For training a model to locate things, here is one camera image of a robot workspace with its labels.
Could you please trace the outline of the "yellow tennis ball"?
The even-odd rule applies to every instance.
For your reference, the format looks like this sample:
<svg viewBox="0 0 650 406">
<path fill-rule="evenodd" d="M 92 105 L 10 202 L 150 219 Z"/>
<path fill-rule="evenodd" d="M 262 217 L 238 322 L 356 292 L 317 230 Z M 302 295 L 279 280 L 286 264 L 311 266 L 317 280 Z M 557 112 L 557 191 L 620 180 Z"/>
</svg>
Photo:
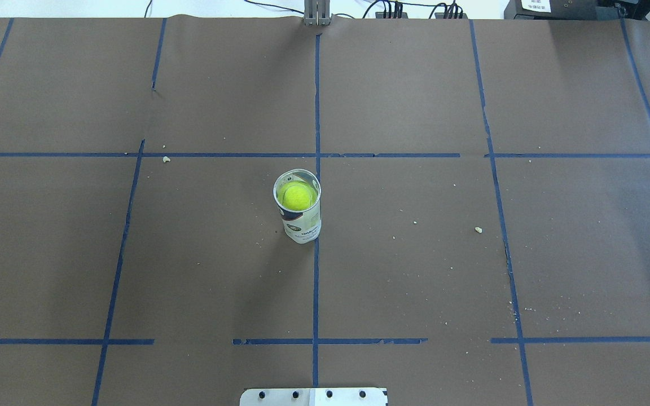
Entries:
<svg viewBox="0 0 650 406">
<path fill-rule="evenodd" d="M 286 210 L 304 211 L 314 203 L 317 193 L 305 182 L 288 182 L 282 187 L 279 201 Z"/>
</svg>

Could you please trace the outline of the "black computer box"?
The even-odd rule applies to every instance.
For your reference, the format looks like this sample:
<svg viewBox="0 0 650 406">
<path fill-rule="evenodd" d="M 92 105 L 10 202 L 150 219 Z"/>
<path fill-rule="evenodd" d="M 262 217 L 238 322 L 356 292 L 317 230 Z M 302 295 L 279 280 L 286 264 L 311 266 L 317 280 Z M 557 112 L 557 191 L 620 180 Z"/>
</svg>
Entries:
<svg viewBox="0 0 650 406">
<path fill-rule="evenodd" d="M 509 1 L 503 11 L 505 20 L 619 20 L 615 7 L 603 7 L 598 1 Z"/>
</svg>

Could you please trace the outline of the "tennis ball can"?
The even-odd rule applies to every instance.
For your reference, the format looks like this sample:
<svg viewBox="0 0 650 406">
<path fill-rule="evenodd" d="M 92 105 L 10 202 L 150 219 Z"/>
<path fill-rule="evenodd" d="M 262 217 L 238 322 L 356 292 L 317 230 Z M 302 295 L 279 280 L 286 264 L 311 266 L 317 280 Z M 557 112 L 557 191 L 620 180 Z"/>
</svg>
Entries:
<svg viewBox="0 0 650 406">
<path fill-rule="evenodd" d="M 280 195 L 282 187 L 288 182 L 305 182 L 317 193 L 317 196 L 314 196 L 314 203 L 310 208 L 304 211 L 289 211 L 281 205 Z M 298 244 L 306 244 L 317 239 L 322 229 L 322 210 L 320 209 L 322 186 L 314 173 L 305 169 L 292 169 L 282 173 L 274 183 L 273 198 L 278 205 L 279 214 L 287 236 Z"/>
</svg>

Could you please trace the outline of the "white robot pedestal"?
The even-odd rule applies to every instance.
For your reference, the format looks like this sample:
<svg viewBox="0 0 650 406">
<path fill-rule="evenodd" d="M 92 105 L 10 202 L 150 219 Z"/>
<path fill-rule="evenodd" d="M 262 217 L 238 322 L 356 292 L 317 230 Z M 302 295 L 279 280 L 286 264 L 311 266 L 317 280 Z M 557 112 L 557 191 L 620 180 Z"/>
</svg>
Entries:
<svg viewBox="0 0 650 406">
<path fill-rule="evenodd" d="M 262 388 L 243 391 L 240 405 L 388 405 L 386 388 Z"/>
</svg>

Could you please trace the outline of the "aluminium frame post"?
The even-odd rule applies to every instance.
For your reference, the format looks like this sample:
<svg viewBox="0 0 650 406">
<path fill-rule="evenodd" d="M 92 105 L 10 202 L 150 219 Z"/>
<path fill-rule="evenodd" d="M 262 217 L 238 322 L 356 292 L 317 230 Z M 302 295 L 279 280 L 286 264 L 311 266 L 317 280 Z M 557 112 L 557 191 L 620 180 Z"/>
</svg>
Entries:
<svg viewBox="0 0 650 406">
<path fill-rule="evenodd" d="M 330 0 L 304 0 L 304 25 L 330 25 L 332 23 L 330 5 Z"/>
</svg>

